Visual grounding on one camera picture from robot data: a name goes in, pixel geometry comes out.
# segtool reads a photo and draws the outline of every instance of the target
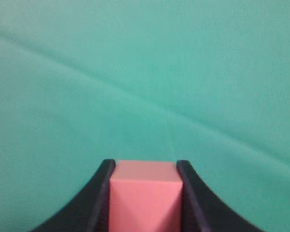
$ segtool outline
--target green backdrop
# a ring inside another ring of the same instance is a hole
[[[0,232],[105,158],[188,159],[290,232],[290,0],[0,0]]]

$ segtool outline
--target green fabric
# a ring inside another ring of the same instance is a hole
[[[290,232],[290,0],[0,0],[0,232],[105,158],[188,159]]]

